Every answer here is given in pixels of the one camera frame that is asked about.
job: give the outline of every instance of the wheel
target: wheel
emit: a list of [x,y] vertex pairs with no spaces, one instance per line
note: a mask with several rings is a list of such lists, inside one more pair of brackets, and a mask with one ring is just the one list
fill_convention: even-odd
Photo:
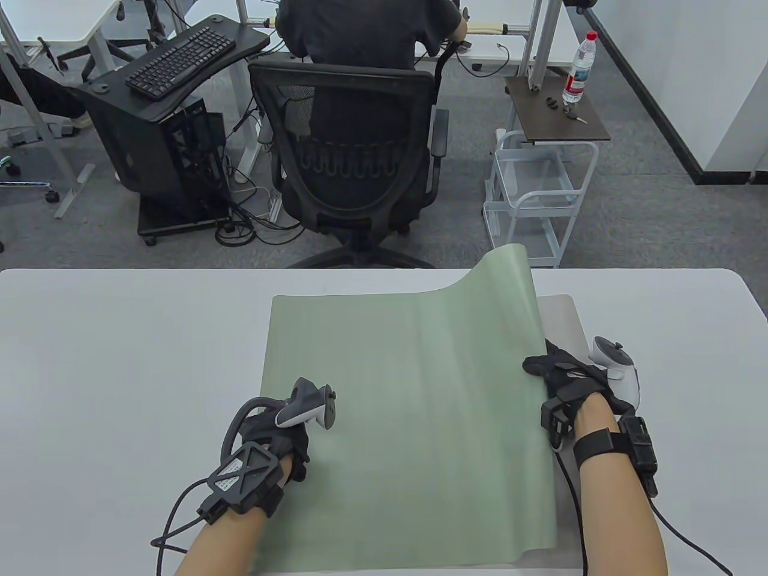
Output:
[[5,167],[5,172],[8,174],[8,176],[16,178],[22,175],[22,169],[18,167],[18,164],[14,164],[11,162],[8,164],[8,166]]

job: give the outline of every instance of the black pants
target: black pants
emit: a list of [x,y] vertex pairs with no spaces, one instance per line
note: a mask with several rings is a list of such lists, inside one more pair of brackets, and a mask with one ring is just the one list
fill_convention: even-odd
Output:
[[[32,68],[21,68],[13,56],[9,54],[8,57],[40,112],[65,118],[79,118],[85,114],[85,106],[67,88]],[[0,100],[21,104],[2,71],[0,71]]]

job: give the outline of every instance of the black keyboard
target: black keyboard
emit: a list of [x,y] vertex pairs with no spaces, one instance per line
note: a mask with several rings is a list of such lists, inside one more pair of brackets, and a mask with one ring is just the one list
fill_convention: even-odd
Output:
[[150,60],[128,76],[125,83],[150,100],[161,100],[234,47],[234,40],[206,26]]

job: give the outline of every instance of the plastic bottle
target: plastic bottle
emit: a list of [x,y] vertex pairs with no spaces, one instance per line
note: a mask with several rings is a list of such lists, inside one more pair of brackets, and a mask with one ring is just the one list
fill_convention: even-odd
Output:
[[571,66],[571,73],[563,88],[563,104],[565,106],[575,106],[584,95],[584,85],[587,83],[589,71],[594,64],[594,57],[598,51],[598,34],[594,30],[587,33],[587,39],[578,47],[574,56],[574,64]]

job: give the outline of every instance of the green mat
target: green mat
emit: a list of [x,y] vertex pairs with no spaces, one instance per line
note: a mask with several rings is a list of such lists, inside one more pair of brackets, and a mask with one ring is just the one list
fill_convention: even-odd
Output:
[[261,393],[330,384],[337,417],[309,427],[307,480],[287,487],[256,568],[509,564],[553,548],[545,388],[520,367],[544,353],[517,245],[435,292],[276,297]]

